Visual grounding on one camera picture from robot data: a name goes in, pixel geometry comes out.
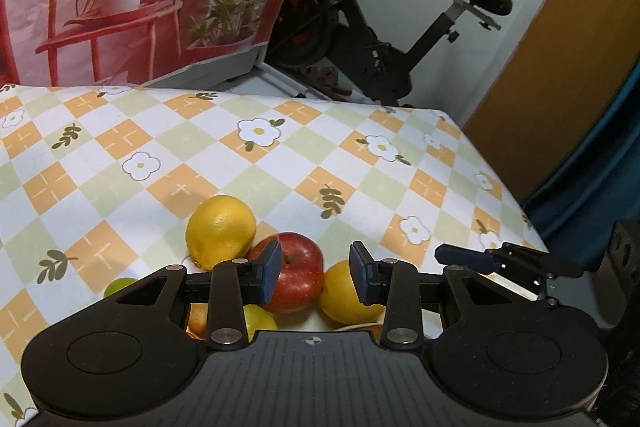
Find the green fruit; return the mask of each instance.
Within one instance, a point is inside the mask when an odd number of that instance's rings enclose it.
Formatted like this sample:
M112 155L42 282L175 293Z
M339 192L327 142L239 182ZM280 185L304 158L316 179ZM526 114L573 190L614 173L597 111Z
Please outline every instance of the green fruit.
M113 295L116 292L119 292L123 288L126 288L130 284L133 284L138 279L133 279L133 277L121 277L120 279L116 279L111 281L111 283L105 288L104 296L108 297L109 295Z

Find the curtain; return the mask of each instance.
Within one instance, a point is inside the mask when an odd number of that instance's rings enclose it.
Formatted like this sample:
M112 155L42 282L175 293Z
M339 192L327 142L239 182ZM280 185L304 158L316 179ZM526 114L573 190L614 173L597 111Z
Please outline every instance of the curtain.
M598 268L617 219L640 214L640 61L524 211L550 252Z

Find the floral tablecloth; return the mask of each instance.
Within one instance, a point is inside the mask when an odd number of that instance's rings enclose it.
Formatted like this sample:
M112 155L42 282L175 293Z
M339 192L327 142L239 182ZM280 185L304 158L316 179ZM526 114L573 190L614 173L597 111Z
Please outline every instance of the floral tablecloth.
M544 248L491 167L436 110L3 86L0 138L0 426L31 413L19 371L28 341L117 277L190 265L186 222L214 194L251 207L256 241L287 230L312 238L325 268L356 240L377 259L434 273L442 242ZM281 320L318 324L308 313Z

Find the yellow fruit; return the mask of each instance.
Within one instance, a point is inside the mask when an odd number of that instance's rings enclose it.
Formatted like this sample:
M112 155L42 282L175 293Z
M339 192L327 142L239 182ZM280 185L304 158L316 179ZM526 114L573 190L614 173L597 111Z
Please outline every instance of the yellow fruit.
M334 321L342 324L375 322L385 310L380 304L365 306L358 301L347 260L334 264L324 273L320 307Z
M108 297L109 295L119 292L137 280L138 279L133 279L133 277L121 277L120 279L111 281L107 288L104 289L104 297Z
M213 196L190 217L185 239L195 263L211 270L221 261L242 257L254 235L255 217L245 203L233 196Z
M189 329L191 333L198 338L203 339L207 333L207 303L195 303L191 305L191 313L189 315ZM246 322L246 332L249 336L249 342L254 339L256 330L277 330L276 321L273 317L264 311L260 306L248 304L244 311L244 321Z

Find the chair seat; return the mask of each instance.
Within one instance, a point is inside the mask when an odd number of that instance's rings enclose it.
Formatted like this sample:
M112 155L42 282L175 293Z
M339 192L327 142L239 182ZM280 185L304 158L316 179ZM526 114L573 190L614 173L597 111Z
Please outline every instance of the chair seat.
M55 50L70 44L76 44L76 42L88 41L96 39L104 35L110 35L112 33L119 33L132 28L138 28L149 23L153 23L158 19L171 15L182 8L182 1L176 1L173 5L164 8L160 11L151 13L134 19L132 21L123 22L120 24L103 25L103 26L75 26L74 28L65 30L45 40L36 48L36 54L42 53L48 50Z

